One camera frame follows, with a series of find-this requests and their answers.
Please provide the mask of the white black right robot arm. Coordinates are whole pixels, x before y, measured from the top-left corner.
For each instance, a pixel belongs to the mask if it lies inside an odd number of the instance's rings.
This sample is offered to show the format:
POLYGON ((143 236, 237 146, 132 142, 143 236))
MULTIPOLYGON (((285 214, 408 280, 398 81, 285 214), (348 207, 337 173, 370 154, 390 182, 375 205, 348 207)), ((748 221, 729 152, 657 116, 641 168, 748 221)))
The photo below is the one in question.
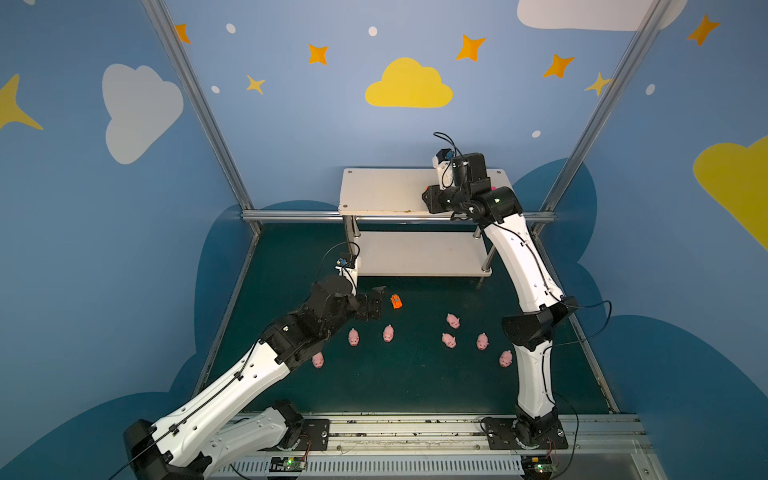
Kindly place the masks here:
POLYGON ((556 326, 578 307, 556 285, 534 245, 523 208, 510 187, 494 187, 480 153, 442 149, 433 158, 438 183, 422 194, 431 214, 474 221, 495 247, 513 282, 521 312, 501 325, 513 344, 518 371, 514 440, 523 448, 568 446, 552 392, 556 326))

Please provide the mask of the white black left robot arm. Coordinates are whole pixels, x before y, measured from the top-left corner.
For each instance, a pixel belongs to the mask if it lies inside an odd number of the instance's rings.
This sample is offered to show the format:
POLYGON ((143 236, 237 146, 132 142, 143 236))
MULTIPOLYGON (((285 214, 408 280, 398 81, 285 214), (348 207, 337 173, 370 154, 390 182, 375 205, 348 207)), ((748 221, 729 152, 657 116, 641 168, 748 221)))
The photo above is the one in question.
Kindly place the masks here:
POLYGON ((251 452, 296 445, 303 418, 288 401, 241 423, 232 420, 320 353, 348 321, 380 319, 385 290, 361 293, 345 275, 313 283, 307 299, 271 322, 211 385, 170 414, 129 426, 123 434, 128 468, 138 479, 207 479, 251 452))

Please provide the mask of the orange yellow toy car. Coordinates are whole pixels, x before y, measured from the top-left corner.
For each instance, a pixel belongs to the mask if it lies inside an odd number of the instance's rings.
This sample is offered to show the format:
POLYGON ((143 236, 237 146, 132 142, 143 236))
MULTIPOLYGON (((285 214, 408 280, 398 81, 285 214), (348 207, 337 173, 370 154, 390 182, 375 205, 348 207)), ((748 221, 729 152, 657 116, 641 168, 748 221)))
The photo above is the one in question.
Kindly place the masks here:
POLYGON ((399 295, 393 294, 390 297, 391 304, 395 310, 401 309, 403 307, 402 300, 399 295))

